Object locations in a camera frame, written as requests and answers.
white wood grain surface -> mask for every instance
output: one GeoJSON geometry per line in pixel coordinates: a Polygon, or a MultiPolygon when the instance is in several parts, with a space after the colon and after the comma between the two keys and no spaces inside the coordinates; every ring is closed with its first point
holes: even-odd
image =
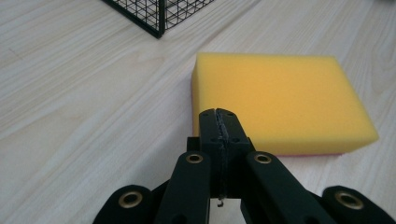
{"type": "MultiPolygon", "coordinates": [[[[1,0],[0,223],[92,223],[116,189],[168,179],[198,51],[335,56],[380,140],[281,160],[396,218],[395,1],[217,0],[157,40],[99,0],[1,0]]],[[[211,207],[211,223],[244,223],[238,201],[211,207]]]]}

screw hole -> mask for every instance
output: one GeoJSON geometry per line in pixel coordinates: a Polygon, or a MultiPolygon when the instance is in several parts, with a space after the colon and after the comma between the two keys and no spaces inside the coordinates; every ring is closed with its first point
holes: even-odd
{"type": "Polygon", "coordinates": [[[256,155],[254,157],[254,160],[259,162],[259,163],[262,163],[262,164],[267,164],[267,163],[270,163],[272,161],[269,156],[262,155],[262,154],[256,155]]]}
{"type": "Polygon", "coordinates": [[[187,218],[183,215],[176,215],[172,218],[172,224],[185,224],[187,223],[187,218]]]}
{"type": "Polygon", "coordinates": [[[335,193],[335,199],[343,206],[354,210],[361,210],[364,206],[363,202],[359,198],[342,190],[335,193]]]}
{"type": "Polygon", "coordinates": [[[306,217],[304,220],[306,224],[319,224],[320,222],[315,217],[306,217]]]}
{"type": "Polygon", "coordinates": [[[192,155],[187,156],[186,160],[189,163],[200,163],[201,161],[204,160],[204,158],[201,155],[192,154],[192,155]]]}
{"type": "Polygon", "coordinates": [[[138,206],[143,200],[143,195],[138,191],[129,191],[121,195],[119,205],[123,208],[138,206]]]}

black wire mesh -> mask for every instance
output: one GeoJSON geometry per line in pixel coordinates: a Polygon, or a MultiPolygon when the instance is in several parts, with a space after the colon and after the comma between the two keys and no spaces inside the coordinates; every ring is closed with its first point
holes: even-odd
{"type": "Polygon", "coordinates": [[[160,38],[214,0],[103,0],[131,21],[160,38]]]}

yellow sponge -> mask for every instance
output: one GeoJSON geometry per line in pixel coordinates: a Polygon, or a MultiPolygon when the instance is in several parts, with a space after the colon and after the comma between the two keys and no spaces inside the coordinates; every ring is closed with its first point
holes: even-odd
{"type": "Polygon", "coordinates": [[[339,154],[378,139],[334,57],[199,53],[192,74],[198,115],[233,111],[257,150],[276,155],[339,154]]]}

